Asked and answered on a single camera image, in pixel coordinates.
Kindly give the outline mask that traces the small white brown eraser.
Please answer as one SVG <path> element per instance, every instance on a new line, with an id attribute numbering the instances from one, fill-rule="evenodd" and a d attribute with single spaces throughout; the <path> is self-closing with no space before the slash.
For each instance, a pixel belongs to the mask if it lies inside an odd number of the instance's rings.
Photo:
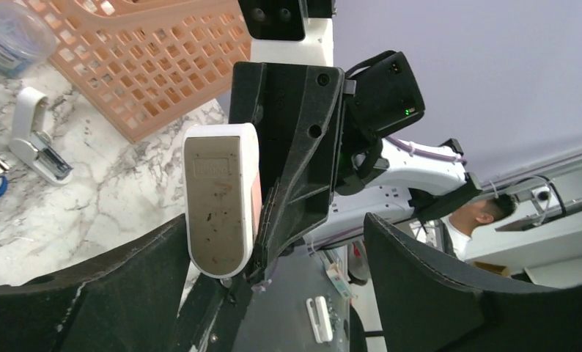
<path id="1" fill-rule="evenodd" d="M 183 137 L 188 252 L 214 279 L 239 274 L 252 256 L 262 193 L 259 139 L 247 122 L 195 125 Z"/>

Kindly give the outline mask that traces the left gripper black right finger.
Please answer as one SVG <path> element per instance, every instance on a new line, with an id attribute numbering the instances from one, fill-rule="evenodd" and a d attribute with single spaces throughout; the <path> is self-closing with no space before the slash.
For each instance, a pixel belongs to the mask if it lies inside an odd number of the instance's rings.
<path id="1" fill-rule="evenodd" d="M 582 285 L 492 274 L 372 213 L 364 240 L 389 351 L 582 351 Z"/>

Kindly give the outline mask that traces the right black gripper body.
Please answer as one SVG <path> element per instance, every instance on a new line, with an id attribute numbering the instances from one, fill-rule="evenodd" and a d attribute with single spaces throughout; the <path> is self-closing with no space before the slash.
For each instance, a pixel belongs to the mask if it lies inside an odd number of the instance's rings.
<path id="1" fill-rule="evenodd" d="M 356 194 L 390 166 L 383 140 L 424 115 L 425 104 L 401 51 L 384 51 L 345 73 L 355 92 L 344 95 L 336 192 Z"/>

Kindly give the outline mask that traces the white tube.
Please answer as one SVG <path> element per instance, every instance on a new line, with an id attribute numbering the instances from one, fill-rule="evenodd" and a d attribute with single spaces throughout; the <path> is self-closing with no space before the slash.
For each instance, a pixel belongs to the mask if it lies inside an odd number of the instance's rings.
<path id="1" fill-rule="evenodd" d="M 71 181 L 73 168 L 56 152 L 44 130 L 48 97 L 26 87 L 16 98 L 9 149 L 19 160 L 54 186 Z"/>

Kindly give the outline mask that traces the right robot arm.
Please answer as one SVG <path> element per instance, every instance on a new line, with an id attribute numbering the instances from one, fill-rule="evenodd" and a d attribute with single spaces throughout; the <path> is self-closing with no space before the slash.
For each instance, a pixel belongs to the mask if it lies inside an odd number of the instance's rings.
<path id="1" fill-rule="evenodd" d="M 368 212 L 397 224 L 438 219 L 479 195 L 463 150 L 393 142 L 425 105 L 400 51 L 337 67 L 238 62 L 229 121 L 259 139 L 264 210 L 246 268 L 252 280 L 304 235 L 332 246 Z"/>

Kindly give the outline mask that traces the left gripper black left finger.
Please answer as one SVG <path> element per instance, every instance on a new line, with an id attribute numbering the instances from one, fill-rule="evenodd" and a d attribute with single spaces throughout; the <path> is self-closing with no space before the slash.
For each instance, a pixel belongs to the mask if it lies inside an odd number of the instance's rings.
<path id="1" fill-rule="evenodd" d="M 0 351 L 170 351 L 188 271 L 178 216 L 20 286 L 0 286 Z"/>

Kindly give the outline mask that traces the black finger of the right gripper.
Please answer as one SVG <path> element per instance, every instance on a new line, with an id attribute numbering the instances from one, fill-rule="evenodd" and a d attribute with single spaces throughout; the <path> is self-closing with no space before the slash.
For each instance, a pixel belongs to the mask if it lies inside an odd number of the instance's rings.
<path id="1" fill-rule="evenodd" d="M 337 67 L 238 62 L 229 123 L 251 122 L 259 140 L 263 196 L 248 272 L 264 272 L 328 218 L 342 135 Z"/>

